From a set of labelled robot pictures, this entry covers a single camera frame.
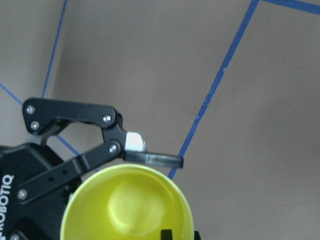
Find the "blue tape strip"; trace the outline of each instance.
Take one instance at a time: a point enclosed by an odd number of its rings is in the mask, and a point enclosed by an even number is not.
[[[79,156],[80,153],[75,150],[75,148],[73,146],[71,146],[66,140],[64,140],[64,138],[60,135],[55,136],[60,142],[63,143],[63,145],[65,145],[71,152],[73,152],[76,156]]]
[[[45,81],[44,81],[44,84],[43,84],[43,89],[42,89],[42,93],[41,93],[41,98],[44,98],[44,97],[45,97],[45,94],[46,94],[47,85],[48,85],[48,80],[49,80],[49,76],[50,76],[50,72],[51,72],[52,63],[53,63],[54,57],[55,57],[56,47],[57,47],[57,44],[58,44],[58,39],[59,39],[59,35],[60,35],[61,25],[62,25],[62,22],[63,22],[63,20],[64,20],[64,15],[65,15],[66,7],[67,7],[67,2],[68,2],[68,0],[64,0],[64,2],[63,2],[63,7],[62,7],[62,11],[61,11],[61,15],[60,15],[60,20],[59,20],[59,24],[58,24],[58,29],[57,29],[57,31],[56,31],[56,35],[55,35],[55,39],[54,39],[54,44],[53,44],[53,48],[52,48],[52,52],[51,52],[51,57],[50,57],[50,61],[49,61],[49,67],[48,67],[48,70],[46,71]]]
[[[250,5],[249,5],[244,17],[243,17],[243,20],[240,24],[240,27],[234,36],[234,39],[231,43],[231,46],[230,46],[228,52],[226,53],[224,60],[221,64],[214,80],[213,80],[213,83],[212,83],[212,85],[211,85],[211,87],[210,87],[201,107],[200,107],[200,110],[197,113],[197,115],[193,121],[193,124],[192,124],[192,126],[191,126],[191,128],[190,128],[190,130],[189,130],[189,132],[183,142],[183,145],[182,145],[182,147],[179,151],[179,154],[178,154],[180,157],[183,157],[185,155],[185,153],[186,153],[186,151],[192,141],[192,138],[194,137],[194,135],[196,133],[199,122],[201,121],[203,115],[205,114],[205,112],[206,112],[206,110],[207,110],[207,108],[208,108],[220,82],[221,82],[221,79],[223,78],[223,76],[225,74],[225,69],[228,67],[231,59],[233,58],[233,56],[236,52],[236,49],[240,43],[240,40],[243,37],[243,35],[247,29],[247,26],[248,26],[253,14],[258,6],[258,3],[259,3],[259,0],[252,0],[251,1]],[[168,177],[170,179],[173,179],[176,172],[177,172],[177,168],[172,168],[168,174]]]
[[[297,1],[297,0],[262,0],[262,1],[270,4],[276,4],[283,7],[307,12],[310,14],[320,15],[320,5],[316,5],[312,3],[307,3],[303,1]]]
[[[8,88],[6,88],[1,82],[0,82],[0,87],[7,93],[10,95],[10,97],[12,97],[18,104],[20,104],[20,106],[23,105],[22,101],[20,101],[19,98],[17,98],[11,91],[9,91]]]

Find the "gray floor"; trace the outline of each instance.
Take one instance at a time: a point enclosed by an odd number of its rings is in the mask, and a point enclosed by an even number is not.
[[[150,151],[177,154],[249,3],[70,0],[45,97],[114,106]],[[41,95],[62,4],[0,2],[0,83],[21,101]],[[258,4],[174,179],[202,239],[320,239],[319,39],[319,15]],[[21,107],[0,102],[0,145],[23,143]],[[102,142],[81,124],[61,135]]]

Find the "thin blue line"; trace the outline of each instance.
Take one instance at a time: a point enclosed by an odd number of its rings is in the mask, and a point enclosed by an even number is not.
[[[307,12],[310,14],[320,15],[320,5],[316,5],[312,3],[307,3],[307,2],[298,1],[298,0],[262,0],[262,1],[270,4],[276,4],[283,7]]]
[[[65,145],[65,146],[66,146],[71,152],[73,152],[76,156],[79,156],[79,155],[80,155],[80,153],[79,153],[77,150],[75,150],[74,147],[71,146],[66,140],[64,140],[62,136],[57,135],[57,136],[55,136],[55,137],[56,137],[60,142],[62,142],[63,145]]]
[[[60,15],[60,20],[59,20],[59,24],[58,24],[58,29],[56,31],[56,35],[55,35],[55,39],[54,39],[54,44],[53,44],[53,48],[52,48],[52,52],[51,52],[51,57],[50,57],[50,61],[49,61],[49,67],[48,70],[46,72],[46,76],[45,76],[45,81],[43,84],[43,89],[42,89],[42,93],[41,93],[41,98],[45,97],[46,94],[46,90],[47,90],[47,85],[48,85],[48,80],[49,80],[49,76],[50,76],[50,72],[51,72],[51,67],[52,67],[52,63],[54,61],[54,57],[55,57],[55,52],[56,52],[56,47],[58,44],[58,39],[59,39],[59,35],[60,35],[60,30],[61,30],[61,25],[62,22],[64,20],[64,15],[65,15],[65,10],[67,7],[67,2],[68,0],[64,0],[63,2],[63,7],[62,7],[62,11],[61,11],[61,15]]]
[[[240,27],[234,36],[234,39],[230,45],[230,48],[229,48],[228,52],[226,53],[224,60],[221,64],[214,80],[213,80],[213,83],[212,83],[212,85],[211,85],[211,87],[210,87],[201,107],[200,107],[200,110],[197,113],[197,115],[193,121],[193,124],[192,124],[192,126],[191,126],[191,128],[190,128],[190,130],[189,130],[189,132],[183,142],[183,145],[182,145],[182,147],[179,151],[179,154],[178,154],[180,157],[183,157],[185,155],[185,153],[186,153],[186,151],[192,141],[192,138],[194,137],[194,135],[196,133],[198,124],[201,121],[203,115],[205,114],[205,112],[206,112],[206,110],[207,110],[207,108],[208,108],[220,82],[221,82],[221,79],[223,78],[223,76],[225,74],[225,69],[228,67],[231,59],[233,58],[233,56],[237,50],[237,47],[240,43],[240,40],[243,37],[243,35],[247,29],[247,26],[248,26],[253,14],[258,6],[258,3],[259,3],[259,0],[252,0],[251,1],[250,5],[249,5],[244,17],[243,17],[243,20],[240,24]],[[168,174],[168,177],[170,179],[173,179],[176,174],[176,171],[177,171],[177,168],[171,168],[171,170]]]
[[[20,104],[20,106],[23,105],[22,101],[20,101],[19,98],[17,98],[11,91],[9,91],[8,88],[6,88],[1,82],[0,82],[0,87],[7,93],[10,95],[10,97],[12,97],[18,104]]]

